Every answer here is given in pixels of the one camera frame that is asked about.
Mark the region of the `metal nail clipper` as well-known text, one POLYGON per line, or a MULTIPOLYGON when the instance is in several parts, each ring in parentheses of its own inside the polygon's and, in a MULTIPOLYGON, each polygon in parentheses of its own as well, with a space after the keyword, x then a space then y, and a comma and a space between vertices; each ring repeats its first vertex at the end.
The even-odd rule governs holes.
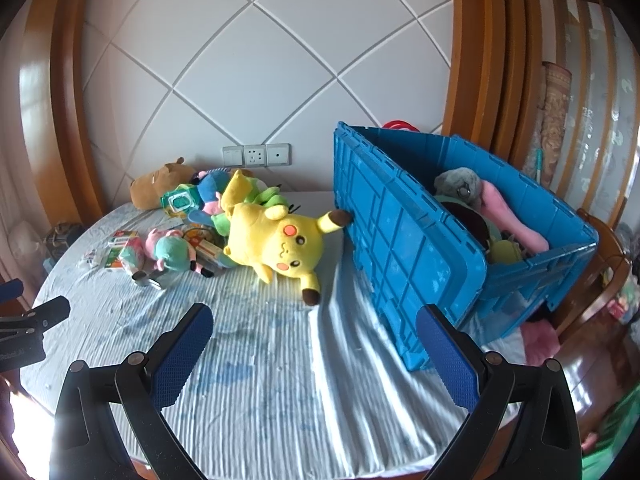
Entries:
POLYGON ((153 271, 151 273, 146 273, 144 271, 138 271, 131 275, 131 279, 134 281, 134 284, 141 287, 153 287, 158 290, 162 290, 164 288, 163 283, 160 279, 163 277, 163 271, 153 271))

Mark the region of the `pink teal tissue pack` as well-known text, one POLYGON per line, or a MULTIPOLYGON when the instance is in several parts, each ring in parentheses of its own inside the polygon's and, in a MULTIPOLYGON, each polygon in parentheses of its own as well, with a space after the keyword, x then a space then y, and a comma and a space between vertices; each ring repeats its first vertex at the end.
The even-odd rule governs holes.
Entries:
POLYGON ((138 236, 130 237, 120 250, 117 260, 129 275, 141 271, 145 265, 145 253, 141 238, 138 236))

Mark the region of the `yellow Pikachu plush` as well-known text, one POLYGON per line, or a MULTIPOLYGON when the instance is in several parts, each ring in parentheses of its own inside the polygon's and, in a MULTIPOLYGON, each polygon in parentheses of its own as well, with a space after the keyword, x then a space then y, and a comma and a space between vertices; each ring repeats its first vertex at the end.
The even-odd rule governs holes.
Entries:
POLYGON ((274 274, 299 281, 303 302, 320 301, 320 284, 314 269, 323 254, 323 237, 352 223, 352 215, 334 209, 319 218, 292 214, 285 205, 270 207, 249 203, 252 186, 235 171, 221 195, 220 204, 230 223, 224 254, 240 266, 249 266, 266 284, 274 274))

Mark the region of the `pink pig plush green shirt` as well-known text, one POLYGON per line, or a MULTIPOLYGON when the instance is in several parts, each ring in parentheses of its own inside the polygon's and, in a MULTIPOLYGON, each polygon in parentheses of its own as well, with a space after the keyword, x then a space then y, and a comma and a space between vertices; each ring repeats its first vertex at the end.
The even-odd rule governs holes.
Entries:
POLYGON ((211 270, 204 268, 196 258, 195 250, 182 236, 179 229, 152 229, 142 238, 145 253, 145 264, 153 263, 157 271, 186 272, 192 271, 204 278, 214 276, 211 270))

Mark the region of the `red white medicine box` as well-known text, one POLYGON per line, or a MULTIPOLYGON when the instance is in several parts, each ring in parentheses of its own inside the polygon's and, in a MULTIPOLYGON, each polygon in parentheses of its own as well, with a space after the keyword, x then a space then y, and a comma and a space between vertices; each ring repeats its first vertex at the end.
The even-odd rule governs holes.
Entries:
POLYGON ((204 240, 204 238, 189 238, 189 244, 195 250, 196 258, 203 265, 208 268, 216 268, 223 269, 224 262, 221 257, 224 255, 224 252, 220 247, 215 245, 213 242, 209 240, 204 240))

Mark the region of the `blue Y-shaped foam toy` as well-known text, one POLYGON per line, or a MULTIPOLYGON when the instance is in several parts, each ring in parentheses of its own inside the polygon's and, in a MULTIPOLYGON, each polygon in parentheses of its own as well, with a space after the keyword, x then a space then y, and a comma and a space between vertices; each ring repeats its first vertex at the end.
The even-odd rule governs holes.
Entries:
POLYGON ((191 223, 208 226, 209 228, 219 231, 216 214, 209 214, 201 209, 193 209, 188 213, 186 218, 188 218, 191 223))

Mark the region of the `small white sachet pack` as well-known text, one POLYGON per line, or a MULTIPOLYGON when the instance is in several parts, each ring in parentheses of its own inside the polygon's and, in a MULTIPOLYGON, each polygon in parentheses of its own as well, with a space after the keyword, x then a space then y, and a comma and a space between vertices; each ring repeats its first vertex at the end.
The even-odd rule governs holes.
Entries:
POLYGON ((103 264, 105 252, 103 249, 91 249, 82 255, 78 266, 86 269, 99 268, 103 264))

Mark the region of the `brown capybara plush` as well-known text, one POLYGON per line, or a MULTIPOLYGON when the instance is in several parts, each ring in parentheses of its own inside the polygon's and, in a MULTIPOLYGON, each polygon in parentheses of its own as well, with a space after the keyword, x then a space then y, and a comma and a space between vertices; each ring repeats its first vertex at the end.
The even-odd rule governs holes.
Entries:
POLYGON ((160 206, 160 198, 178 185, 189 183, 196 170, 179 157, 155 171, 134 179, 129 187, 131 203, 139 210, 152 210, 160 206))

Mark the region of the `light blue tablecloth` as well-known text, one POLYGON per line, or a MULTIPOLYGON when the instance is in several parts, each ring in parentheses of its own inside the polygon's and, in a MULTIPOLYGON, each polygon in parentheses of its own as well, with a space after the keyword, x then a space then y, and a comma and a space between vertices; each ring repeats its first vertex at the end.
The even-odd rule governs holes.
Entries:
POLYGON ((159 210, 122 205, 88 229, 53 267, 39 302, 70 316, 44 336, 46 357, 22 382, 54 410, 70 364, 122 362, 148 350, 192 304, 213 313, 212 338, 177 402, 164 411, 186 452, 212 479, 347 479, 430 468, 465 419, 432 370, 408 372, 376 317, 342 233, 324 241, 321 301, 297 284, 247 268, 168 276, 140 286, 90 268, 88 252, 119 230, 168 229, 159 210))

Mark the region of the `blue plastic storage crate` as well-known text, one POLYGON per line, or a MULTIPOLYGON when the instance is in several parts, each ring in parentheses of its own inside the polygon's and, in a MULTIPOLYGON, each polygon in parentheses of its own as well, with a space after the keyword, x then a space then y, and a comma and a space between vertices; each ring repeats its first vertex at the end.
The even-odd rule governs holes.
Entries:
POLYGON ((562 200, 460 136, 350 126, 334 130, 334 196, 352 214, 352 258, 372 308, 410 372, 428 355, 416 333, 434 304, 478 344, 510 335, 538 307, 559 307, 596 252, 596 229, 562 200), (507 266, 435 197, 434 180, 468 167, 494 184, 548 252, 507 266))

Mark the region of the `green frog plush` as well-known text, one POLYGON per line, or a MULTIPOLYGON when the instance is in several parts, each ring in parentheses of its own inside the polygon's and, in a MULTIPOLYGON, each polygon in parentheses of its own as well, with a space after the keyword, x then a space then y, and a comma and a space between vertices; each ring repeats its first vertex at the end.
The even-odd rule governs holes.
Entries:
POLYGON ((288 206, 289 212, 294 212, 297 209, 281 194, 277 185, 261 185, 259 179, 247 177, 241 170, 238 170, 219 196, 220 211, 212 217, 214 228, 222 237, 229 236, 231 229, 229 209, 236 204, 257 205, 265 208, 288 206))

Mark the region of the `pink plush in crate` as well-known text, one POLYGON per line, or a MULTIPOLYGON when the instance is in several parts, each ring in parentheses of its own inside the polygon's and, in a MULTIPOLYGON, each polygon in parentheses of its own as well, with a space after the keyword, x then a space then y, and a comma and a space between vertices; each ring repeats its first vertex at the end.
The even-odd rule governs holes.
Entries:
POLYGON ((514 214, 498 188, 482 180, 480 192, 480 213, 490 220, 500 231, 506 231, 531 254, 548 252, 549 243, 538 232, 532 230, 514 214))

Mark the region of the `grey plush in crate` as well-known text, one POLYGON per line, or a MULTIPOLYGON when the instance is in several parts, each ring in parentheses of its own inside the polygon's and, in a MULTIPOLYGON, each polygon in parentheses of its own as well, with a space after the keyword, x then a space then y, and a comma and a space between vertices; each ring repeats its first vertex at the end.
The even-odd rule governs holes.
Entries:
POLYGON ((434 180, 437 195, 461 200, 475 209, 482 203, 483 181, 470 168, 460 167, 443 172, 434 180))

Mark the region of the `red handbag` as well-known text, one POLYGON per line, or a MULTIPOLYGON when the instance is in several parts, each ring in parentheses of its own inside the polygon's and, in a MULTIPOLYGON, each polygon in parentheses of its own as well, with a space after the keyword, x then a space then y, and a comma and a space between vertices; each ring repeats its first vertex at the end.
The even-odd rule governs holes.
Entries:
POLYGON ((394 120, 391 120, 390 122, 386 122, 383 125, 383 128, 419 132, 419 129, 416 128, 414 125, 411 125, 410 122, 405 122, 404 120, 399 120, 399 119, 394 119, 394 120))

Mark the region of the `white wall socket panel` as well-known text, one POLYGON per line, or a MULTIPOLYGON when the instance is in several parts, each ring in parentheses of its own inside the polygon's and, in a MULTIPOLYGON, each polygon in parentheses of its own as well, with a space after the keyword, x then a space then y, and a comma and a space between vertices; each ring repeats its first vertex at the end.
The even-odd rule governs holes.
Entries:
POLYGON ((222 163, 229 167, 290 166, 291 145, 287 143, 224 146, 222 163))

